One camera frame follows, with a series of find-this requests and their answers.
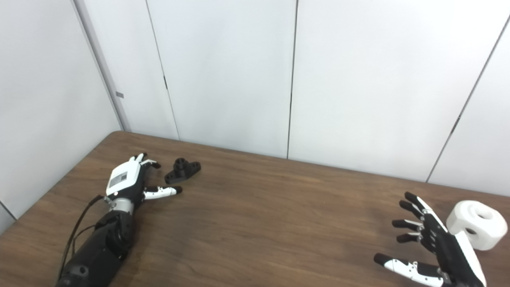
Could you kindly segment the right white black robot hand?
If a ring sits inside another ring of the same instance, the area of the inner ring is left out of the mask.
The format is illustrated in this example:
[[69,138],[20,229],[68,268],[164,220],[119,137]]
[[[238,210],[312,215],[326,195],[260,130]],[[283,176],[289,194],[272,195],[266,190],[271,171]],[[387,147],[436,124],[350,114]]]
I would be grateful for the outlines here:
[[436,256],[437,265],[382,253],[375,254],[374,262],[428,287],[485,287],[486,276],[466,233],[450,232],[432,207],[419,196],[407,191],[404,197],[399,202],[400,207],[411,212],[417,222],[393,220],[393,227],[410,229],[409,233],[397,236],[396,240],[399,243],[420,243]]

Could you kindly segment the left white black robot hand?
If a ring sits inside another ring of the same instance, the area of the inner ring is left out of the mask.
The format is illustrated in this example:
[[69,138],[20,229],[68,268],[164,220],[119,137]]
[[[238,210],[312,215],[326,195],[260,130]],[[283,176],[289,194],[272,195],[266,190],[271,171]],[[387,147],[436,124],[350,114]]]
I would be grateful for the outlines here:
[[145,200],[182,193],[182,187],[148,187],[145,184],[149,169],[161,168],[157,161],[145,159],[146,156],[146,153],[131,156],[127,162],[113,169],[106,188],[110,211],[122,211],[133,216]]

